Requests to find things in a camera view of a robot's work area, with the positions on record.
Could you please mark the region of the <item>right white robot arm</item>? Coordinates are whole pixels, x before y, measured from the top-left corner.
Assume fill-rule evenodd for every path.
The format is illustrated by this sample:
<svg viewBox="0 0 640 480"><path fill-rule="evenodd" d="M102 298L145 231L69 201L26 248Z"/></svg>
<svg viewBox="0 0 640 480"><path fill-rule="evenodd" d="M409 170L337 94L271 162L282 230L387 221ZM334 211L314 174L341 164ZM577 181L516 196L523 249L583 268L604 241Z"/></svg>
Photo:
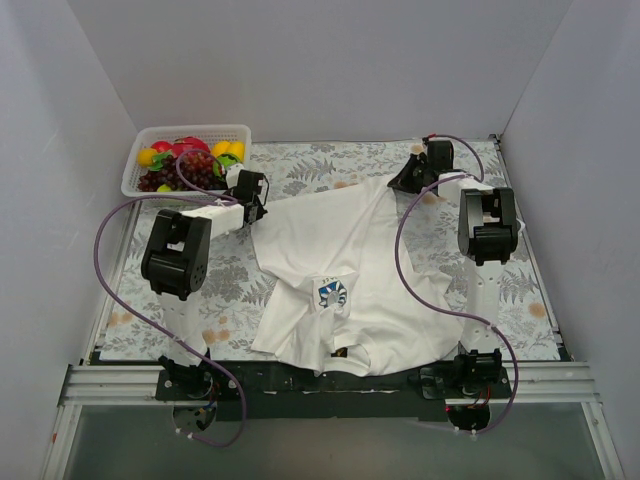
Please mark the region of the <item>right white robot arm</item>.
<svg viewBox="0 0 640 480"><path fill-rule="evenodd" d="M467 297L458 352L449 361L421 369L418 382L426 398L450 393L486 401L493 389L507 387L502 366L504 351L512 348L497 325L500 288L507 262L519 242L520 222L514 192L493 187L485 174L465 172L454 165L451 135L429 135L409 157L389 187L422 198L428 193L458 208L457 243L464 258Z"/></svg>

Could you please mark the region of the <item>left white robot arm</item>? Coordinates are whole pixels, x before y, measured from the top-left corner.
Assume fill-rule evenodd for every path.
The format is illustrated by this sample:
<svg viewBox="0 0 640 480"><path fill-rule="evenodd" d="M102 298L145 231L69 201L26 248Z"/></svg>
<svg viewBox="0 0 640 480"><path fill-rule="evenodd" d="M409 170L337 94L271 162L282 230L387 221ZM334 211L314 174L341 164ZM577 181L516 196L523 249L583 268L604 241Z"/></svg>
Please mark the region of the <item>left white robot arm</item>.
<svg viewBox="0 0 640 480"><path fill-rule="evenodd" d="M208 347L200 331L197 302L191 298L207 277L210 242L260 220L266 209L268 180L259 172L233 166L227 173L225 194L236 202L218 201L180 213L160 211L141 263L142 277L157 294L162 326L172 344L159 362L168 381L188 398L203 399L213 393L214 381L204 359Z"/></svg>

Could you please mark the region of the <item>round painted brooch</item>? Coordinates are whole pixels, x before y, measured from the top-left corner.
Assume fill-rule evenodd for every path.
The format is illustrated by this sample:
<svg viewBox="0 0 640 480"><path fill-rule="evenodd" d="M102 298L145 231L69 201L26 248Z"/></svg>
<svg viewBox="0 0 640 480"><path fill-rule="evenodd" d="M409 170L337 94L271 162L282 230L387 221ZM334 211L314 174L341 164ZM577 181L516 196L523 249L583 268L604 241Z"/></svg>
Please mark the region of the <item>round painted brooch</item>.
<svg viewBox="0 0 640 480"><path fill-rule="evenodd" d="M339 305L343 304L342 294L337 290L327 291L322 295L323 306L329 307L331 305Z"/></svg>

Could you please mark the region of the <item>white t-shirt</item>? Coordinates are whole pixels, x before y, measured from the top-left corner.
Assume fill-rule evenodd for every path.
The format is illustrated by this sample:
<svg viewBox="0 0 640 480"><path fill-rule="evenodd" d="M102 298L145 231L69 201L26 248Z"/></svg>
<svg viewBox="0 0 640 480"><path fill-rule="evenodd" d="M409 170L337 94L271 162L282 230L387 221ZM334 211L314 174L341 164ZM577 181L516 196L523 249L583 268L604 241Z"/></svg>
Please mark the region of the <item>white t-shirt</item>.
<svg viewBox="0 0 640 480"><path fill-rule="evenodd" d="M278 200L251 228L275 277L252 349L317 374L380 376L444 358L462 335L449 276L414 271L386 178ZM323 306L337 290L343 304Z"/></svg>

